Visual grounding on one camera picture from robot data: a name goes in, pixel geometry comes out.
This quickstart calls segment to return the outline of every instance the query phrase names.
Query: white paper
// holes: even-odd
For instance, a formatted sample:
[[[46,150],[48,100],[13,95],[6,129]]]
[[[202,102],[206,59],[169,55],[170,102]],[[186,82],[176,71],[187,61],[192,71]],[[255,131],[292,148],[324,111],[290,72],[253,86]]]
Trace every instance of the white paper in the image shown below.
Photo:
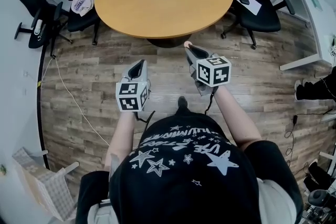
[[[244,7],[246,7],[250,12],[252,12],[254,15],[257,15],[260,8],[261,8],[261,4],[259,2],[257,2],[256,0],[249,0],[250,4],[249,5],[245,5],[242,4]]]

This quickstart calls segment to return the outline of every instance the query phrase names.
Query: white star graphic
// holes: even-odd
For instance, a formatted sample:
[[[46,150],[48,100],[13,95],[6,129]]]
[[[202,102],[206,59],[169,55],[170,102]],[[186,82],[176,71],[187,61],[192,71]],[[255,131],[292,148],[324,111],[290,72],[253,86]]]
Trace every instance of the white star graphic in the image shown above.
[[[147,162],[151,165],[151,167],[149,167],[149,169],[147,170],[147,174],[150,173],[150,172],[155,172],[158,176],[161,177],[163,170],[169,170],[170,169],[167,166],[164,166],[162,164],[163,158],[161,160],[157,161],[157,162],[154,162],[154,161],[148,159]]]
[[[192,180],[192,183],[195,183],[196,186],[202,186],[201,181]]]
[[[131,159],[130,163],[131,162],[139,161],[139,168],[141,168],[143,162],[146,159],[155,158],[155,156],[149,155],[150,152],[151,152],[151,150],[150,151],[146,151],[145,153],[142,153],[141,151],[138,151],[138,156],[135,157],[134,159]]]
[[[212,163],[209,163],[207,166],[217,167],[223,176],[226,176],[229,167],[239,167],[237,164],[229,161],[230,153],[231,151],[226,151],[218,157],[209,152],[205,152],[205,154],[212,160]]]
[[[171,131],[174,131],[174,130],[179,130],[182,126],[175,126],[175,127],[170,127],[170,130]]]
[[[188,163],[188,164],[190,164],[190,162],[191,161],[193,161],[194,159],[193,158],[191,158],[191,154],[189,154],[189,155],[184,155],[184,162],[185,163]]]

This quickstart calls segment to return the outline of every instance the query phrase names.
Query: black t-shirt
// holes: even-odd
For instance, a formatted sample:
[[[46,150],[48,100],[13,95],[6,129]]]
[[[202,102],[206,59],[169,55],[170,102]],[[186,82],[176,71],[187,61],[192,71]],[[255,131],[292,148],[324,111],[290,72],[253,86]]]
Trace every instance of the black t-shirt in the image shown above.
[[[81,183],[77,223],[98,198],[89,202],[84,191],[92,174]],[[110,179],[110,200],[119,223],[261,223],[257,178],[286,191],[298,223],[301,195],[276,144],[254,142],[242,152],[210,117],[175,115],[154,123],[120,164]]]

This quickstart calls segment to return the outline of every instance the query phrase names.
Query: black wall trim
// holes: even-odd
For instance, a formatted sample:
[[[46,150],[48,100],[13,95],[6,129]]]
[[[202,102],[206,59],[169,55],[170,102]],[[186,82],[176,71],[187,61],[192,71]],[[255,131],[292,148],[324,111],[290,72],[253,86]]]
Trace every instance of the black wall trim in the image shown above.
[[[48,47],[48,44],[44,45],[43,48],[42,48],[42,53],[41,53],[41,58],[40,58],[40,66],[38,68],[37,81],[41,81],[41,79],[42,79],[43,63],[44,63],[44,58],[45,58],[45,55],[46,55],[47,47]],[[44,151],[46,148],[45,148],[45,145],[44,145],[43,131],[42,131],[42,120],[41,120],[41,86],[37,88],[36,100],[37,100],[38,135],[40,137],[41,148]],[[46,168],[50,169],[47,155],[43,155],[43,160],[44,160],[44,163],[46,165]]]

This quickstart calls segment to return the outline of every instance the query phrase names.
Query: table base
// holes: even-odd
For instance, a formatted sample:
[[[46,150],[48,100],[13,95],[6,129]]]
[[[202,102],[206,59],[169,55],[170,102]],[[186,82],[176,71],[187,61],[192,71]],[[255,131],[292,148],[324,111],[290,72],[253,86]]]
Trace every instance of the table base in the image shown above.
[[[174,38],[163,38],[163,39],[147,39],[151,44],[160,48],[174,48],[179,45],[182,45],[191,37],[191,34],[182,36],[182,37],[174,37]]]

